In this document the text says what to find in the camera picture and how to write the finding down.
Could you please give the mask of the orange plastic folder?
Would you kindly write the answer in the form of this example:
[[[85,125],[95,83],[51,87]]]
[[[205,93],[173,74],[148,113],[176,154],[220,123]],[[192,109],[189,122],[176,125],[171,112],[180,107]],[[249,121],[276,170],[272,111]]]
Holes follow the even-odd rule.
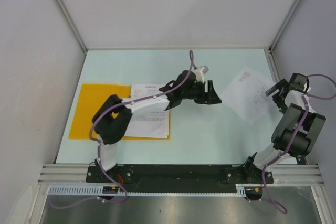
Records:
[[[79,98],[68,137],[72,140],[88,140],[92,127],[92,118],[101,108],[106,99],[116,94],[118,97],[130,98],[131,86],[117,84],[85,83],[81,86]]]

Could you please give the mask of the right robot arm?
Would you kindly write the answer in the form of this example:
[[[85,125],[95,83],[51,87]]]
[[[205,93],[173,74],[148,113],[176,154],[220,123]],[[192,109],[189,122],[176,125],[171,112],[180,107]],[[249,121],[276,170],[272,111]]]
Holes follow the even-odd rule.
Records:
[[[283,160],[310,154],[326,117],[311,107],[309,85],[308,76],[294,73],[289,81],[282,79],[265,92],[266,96],[272,96],[282,118],[272,134],[271,144],[243,164],[245,181],[259,183]]]

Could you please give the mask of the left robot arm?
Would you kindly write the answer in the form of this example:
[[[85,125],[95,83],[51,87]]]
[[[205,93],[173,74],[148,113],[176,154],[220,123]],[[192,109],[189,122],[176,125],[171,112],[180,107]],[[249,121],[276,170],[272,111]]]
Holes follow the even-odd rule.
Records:
[[[137,99],[122,99],[118,95],[109,96],[92,118],[89,131],[91,140],[98,143],[96,163],[98,176],[110,182],[116,175],[117,143],[124,137],[131,120],[151,112],[169,111],[179,106],[183,100],[196,104],[221,104],[213,81],[204,80],[202,68],[184,70],[176,80],[171,80],[153,95]]]

